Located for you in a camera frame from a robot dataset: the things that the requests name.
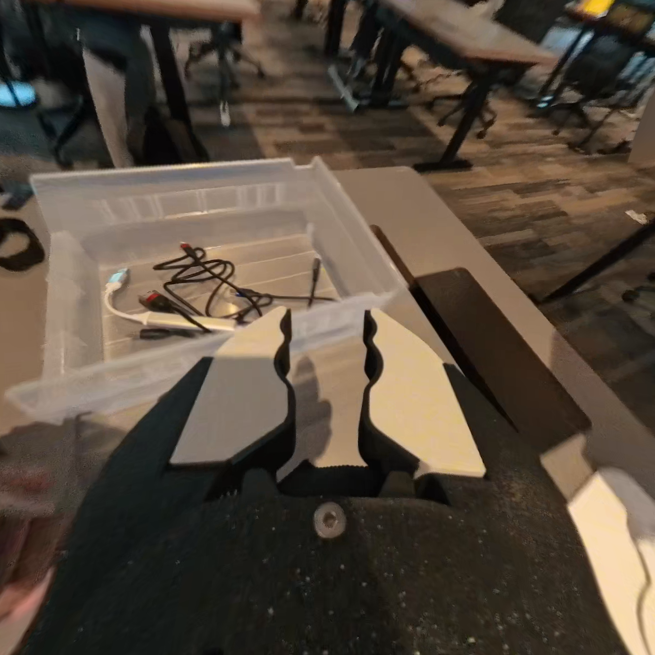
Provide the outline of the clear plastic bin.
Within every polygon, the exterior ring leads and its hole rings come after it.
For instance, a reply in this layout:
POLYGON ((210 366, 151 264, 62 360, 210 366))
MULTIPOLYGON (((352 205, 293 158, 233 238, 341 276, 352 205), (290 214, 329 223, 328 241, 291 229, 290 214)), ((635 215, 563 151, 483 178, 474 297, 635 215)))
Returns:
POLYGON ((231 332, 138 342, 142 323, 112 314, 105 285, 122 269, 122 314, 161 289, 179 245, 235 267, 233 283, 269 295, 293 317, 294 351, 349 338, 366 310, 385 308, 405 283, 353 201, 323 161, 241 160, 36 174, 35 199, 49 237, 43 368, 6 398, 32 421, 114 413, 164 394, 231 332))

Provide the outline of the black office chair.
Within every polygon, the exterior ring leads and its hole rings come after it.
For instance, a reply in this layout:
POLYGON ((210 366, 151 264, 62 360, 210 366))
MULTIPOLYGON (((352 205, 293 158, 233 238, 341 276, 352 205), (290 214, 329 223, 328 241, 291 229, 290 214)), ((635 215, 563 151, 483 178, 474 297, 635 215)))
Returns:
POLYGON ((590 145, 610 117, 622 109, 636 85, 636 73, 624 77, 624 70, 637 54, 641 69, 654 59, 654 40, 643 35, 597 26, 593 36, 575 56, 569 48, 539 96, 532 117, 548 117, 561 112, 553 135, 561 134, 571 117, 577 117, 586 135, 569 142, 571 150, 590 155, 590 145))

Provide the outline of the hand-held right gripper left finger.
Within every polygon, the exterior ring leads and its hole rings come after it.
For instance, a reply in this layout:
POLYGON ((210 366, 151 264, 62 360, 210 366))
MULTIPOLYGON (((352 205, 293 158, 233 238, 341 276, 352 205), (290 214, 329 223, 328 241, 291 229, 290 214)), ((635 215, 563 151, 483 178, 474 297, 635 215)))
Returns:
POLYGON ((291 310, 277 307, 215 351, 171 465, 235 464, 295 419, 291 318, 291 310))

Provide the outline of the white document stand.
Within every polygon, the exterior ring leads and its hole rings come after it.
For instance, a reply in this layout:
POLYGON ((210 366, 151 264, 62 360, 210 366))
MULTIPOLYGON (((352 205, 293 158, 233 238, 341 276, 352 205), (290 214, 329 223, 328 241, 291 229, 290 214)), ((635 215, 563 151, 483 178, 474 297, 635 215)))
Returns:
POLYGON ((624 646, 653 654, 654 499, 626 472, 602 468, 567 509, 624 646))

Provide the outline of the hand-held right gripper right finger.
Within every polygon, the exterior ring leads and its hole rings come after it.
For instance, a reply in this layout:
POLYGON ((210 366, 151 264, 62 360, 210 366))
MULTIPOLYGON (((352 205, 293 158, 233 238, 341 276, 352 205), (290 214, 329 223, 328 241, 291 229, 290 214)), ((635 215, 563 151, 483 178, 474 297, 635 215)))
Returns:
POLYGON ((384 474, 482 479, 487 470, 449 377, 457 367, 377 308, 365 312, 363 343, 363 461, 384 474))

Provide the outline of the silver usb hub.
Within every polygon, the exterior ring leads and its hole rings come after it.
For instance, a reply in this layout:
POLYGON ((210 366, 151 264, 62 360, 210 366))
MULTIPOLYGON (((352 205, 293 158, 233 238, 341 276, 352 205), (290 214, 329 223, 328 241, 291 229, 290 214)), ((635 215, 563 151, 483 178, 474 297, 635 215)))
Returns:
POLYGON ((128 281, 129 270, 120 268, 111 274, 105 283, 103 292, 103 304, 109 314, 137 323, 144 328, 157 328, 163 330, 187 330, 200 333, 232 333, 236 330, 236 321, 229 318, 208 318, 204 316, 192 316, 178 305, 169 302, 166 310, 146 309, 140 313, 125 313, 117 309, 113 304, 114 295, 122 290, 128 281))

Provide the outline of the wooden desk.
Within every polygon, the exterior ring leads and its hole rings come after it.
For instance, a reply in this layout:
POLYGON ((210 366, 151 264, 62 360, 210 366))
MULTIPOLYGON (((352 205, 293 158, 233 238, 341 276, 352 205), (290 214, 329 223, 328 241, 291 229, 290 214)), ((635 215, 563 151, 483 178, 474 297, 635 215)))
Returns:
POLYGON ((261 12, 258 1, 27 1, 26 6, 55 11, 58 20, 71 18, 77 29, 82 29, 81 20, 89 17, 100 19, 103 27, 110 19, 147 26, 170 116, 166 130, 176 157, 182 164, 209 160, 191 124, 170 30, 177 24, 190 28, 196 23, 217 26, 256 20, 261 12))
POLYGON ((438 160, 413 165, 420 174, 469 170, 471 162, 459 157, 459 151, 491 88, 506 73, 555 64, 550 51, 457 1, 367 1, 366 7, 374 10, 382 27, 381 54, 370 90, 357 98, 336 61, 327 70, 351 111, 394 105, 394 81, 402 53, 409 46, 420 49, 438 65, 472 72, 464 92, 463 114, 453 136, 438 160))

